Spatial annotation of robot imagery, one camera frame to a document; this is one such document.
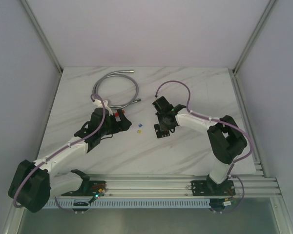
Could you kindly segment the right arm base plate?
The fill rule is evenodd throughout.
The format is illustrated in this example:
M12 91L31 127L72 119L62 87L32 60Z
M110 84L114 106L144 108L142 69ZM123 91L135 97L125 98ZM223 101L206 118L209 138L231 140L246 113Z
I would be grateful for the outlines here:
M193 180L190 182L190 189L193 196L234 196L236 195L233 181L225 180L216 184L212 180Z

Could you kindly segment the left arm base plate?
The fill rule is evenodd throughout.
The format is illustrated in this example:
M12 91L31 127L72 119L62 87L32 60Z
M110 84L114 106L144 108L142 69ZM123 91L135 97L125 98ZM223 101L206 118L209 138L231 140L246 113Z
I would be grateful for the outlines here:
M82 185L76 191L70 191L62 194L62 196L94 196L103 192L106 188L106 181L104 180L91 180L87 185Z

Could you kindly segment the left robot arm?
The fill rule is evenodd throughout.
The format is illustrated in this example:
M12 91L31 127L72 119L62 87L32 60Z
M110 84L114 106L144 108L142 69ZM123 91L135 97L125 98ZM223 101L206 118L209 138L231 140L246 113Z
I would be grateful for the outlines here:
M22 161L15 172L8 190L16 208L25 207L35 213L41 210L50 198L66 193L84 196L90 190L90 177L73 169L58 175L72 161L93 150L106 135L127 131L132 123L122 109L109 113L105 108L96 108L91 118L64 146L33 162Z

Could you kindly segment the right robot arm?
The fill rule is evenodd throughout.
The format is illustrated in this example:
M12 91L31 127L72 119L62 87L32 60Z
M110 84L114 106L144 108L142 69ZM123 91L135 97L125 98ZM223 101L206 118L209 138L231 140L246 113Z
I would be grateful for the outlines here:
M153 103L158 123L154 125L157 138L170 136L178 126L187 127L201 133L207 133L212 152L216 158L207 177L207 190L213 195L224 188L224 181L230 174L234 160L247 146L246 137L238 130L231 116L212 120L207 116L195 114L185 105L173 106L162 96Z

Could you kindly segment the black fuse box base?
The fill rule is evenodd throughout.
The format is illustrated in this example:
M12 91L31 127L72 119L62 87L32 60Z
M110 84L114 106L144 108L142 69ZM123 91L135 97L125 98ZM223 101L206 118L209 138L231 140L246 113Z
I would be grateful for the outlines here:
M158 139L170 136L170 131L161 130L159 124L154 124L154 130Z

